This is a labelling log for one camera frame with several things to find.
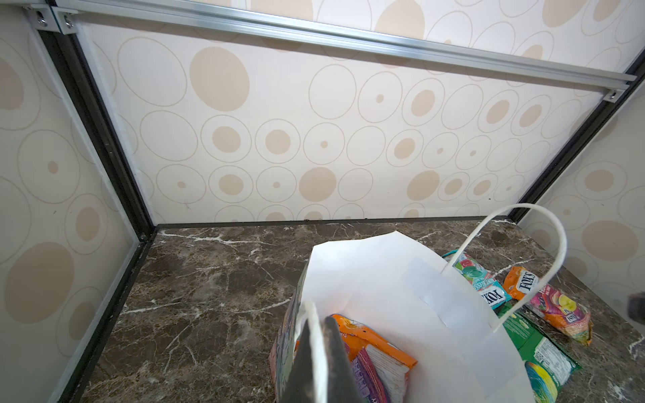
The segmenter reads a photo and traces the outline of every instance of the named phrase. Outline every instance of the metal bracket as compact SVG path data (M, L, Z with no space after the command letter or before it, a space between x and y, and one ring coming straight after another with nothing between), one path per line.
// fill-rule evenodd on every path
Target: metal bracket
M620 97L622 97L624 92L625 90L609 90L607 95L605 95L605 97L602 100L615 104L616 101L618 101Z
M59 32L65 35L76 33L76 25L72 17L78 14L76 10L38 4L27 6L25 10L36 30Z

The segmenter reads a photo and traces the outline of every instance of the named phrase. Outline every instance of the black blurry object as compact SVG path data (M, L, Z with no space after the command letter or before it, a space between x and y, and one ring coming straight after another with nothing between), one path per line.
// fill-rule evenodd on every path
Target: black blurry object
M322 335L329 363L329 403L362 403L354 375L347 359L338 323L327 317L322 324ZM312 403L313 370L312 347L309 344L309 324L304 324L300 345L293 361L293 367L286 383L280 403Z
M631 294L628 297L627 315L634 322L645 324L645 293Z

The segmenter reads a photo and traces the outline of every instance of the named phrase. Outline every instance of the wall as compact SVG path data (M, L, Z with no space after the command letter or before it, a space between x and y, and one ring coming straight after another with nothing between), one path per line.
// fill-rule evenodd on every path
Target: wall
M3 402L50 398L67 365L74 368L135 244L45 55L21 9L1 7Z
M564 266L625 319L627 296L645 291L645 86L614 115L540 199L562 221ZM529 213L521 226L555 253L554 229ZM645 335L645 326L628 320Z
M230 5L616 71L645 44L626 14L639 14L640 3L459 3L475 2ZM521 197L602 97L420 61L81 17L85 52L156 222L486 214Z

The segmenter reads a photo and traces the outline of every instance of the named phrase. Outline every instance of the black edge trim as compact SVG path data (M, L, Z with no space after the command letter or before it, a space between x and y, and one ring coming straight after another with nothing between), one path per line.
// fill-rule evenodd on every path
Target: black edge trim
M97 362L99 362L103 348L105 348L105 345L110 338L112 329L114 329L114 324L119 318L119 314L123 309L123 304L125 304L125 301L130 294L130 290L139 274L139 270L141 270L141 266L143 266L143 263L146 260L146 256L150 251L150 247L152 246L156 235L157 230L155 229L152 236L150 236L146 242L139 243L134 256L130 259L130 263L126 268L123 277L121 277L119 285L114 291L107 308L105 309L105 312L103 312L103 315L101 316L101 320L99 321L92 338L83 351L78 365L74 368L74 372L72 373L70 380L67 382L67 385L58 399L59 403L76 403L81 400L83 391L85 390L87 383L90 381L92 372L94 372L94 367Z
M576 156L593 140L596 133L602 129L613 114L629 99L630 95L645 77L645 51L636 58L626 73L636 75L636 80L630 83L630 87L616 103L607 101L600 102L518 203L537 203L548 188L560 177L562 172L573 162ZM514 222L519 222L527 213L527 208L514 208L508 214L508 217Z
M485 215L473 217L423 217L414 219L363 219L363 220L319 220L319 221L252 221L252 222L186 222L179 224L159 224L158 230L176 228L221 228L221 227L260 227L278 225L309 225L309 224L381 224L385 222L428 222L428 221L482 221ZM508 221L515 224L509 217L498 215L495 220Z
M110 120L76 35L39 31L110 182L140 241L154 230L117 132Z

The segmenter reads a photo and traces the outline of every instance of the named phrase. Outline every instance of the marble countertop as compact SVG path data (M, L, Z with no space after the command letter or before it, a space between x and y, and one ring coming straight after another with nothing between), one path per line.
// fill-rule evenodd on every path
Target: marble countertop
M82 401L271 403L269 350L314 245L399 231L443 254L477 223L160 230ZM504 221L485 227L467 252L501 280L513 265L541 275L552 262ZM589 307L594 323L587 348L542 326L584 368L557 402L642 401L644 338L569 271L562 269L551 284Z

